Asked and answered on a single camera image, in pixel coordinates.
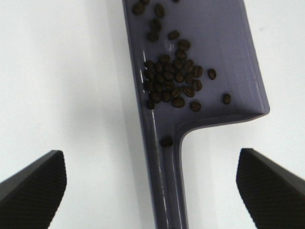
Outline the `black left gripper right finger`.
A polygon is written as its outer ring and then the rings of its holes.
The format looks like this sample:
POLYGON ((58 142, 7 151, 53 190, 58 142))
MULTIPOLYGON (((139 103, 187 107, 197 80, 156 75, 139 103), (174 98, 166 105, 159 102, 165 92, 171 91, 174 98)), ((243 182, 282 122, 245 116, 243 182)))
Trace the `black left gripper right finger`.
POLYGON ((305 181, 251 148, 240 152, 236 184, 258 229, 305 227, 305 181))

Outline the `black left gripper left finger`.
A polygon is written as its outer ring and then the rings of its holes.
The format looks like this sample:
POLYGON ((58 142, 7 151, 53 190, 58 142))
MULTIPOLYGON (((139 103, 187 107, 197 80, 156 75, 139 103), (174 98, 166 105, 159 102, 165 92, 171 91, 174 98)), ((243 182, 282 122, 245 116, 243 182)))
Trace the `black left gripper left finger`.
POLYGON ((63 198, 63 152, 52 150, 0 184, 2 229, 47 229, 63 198))

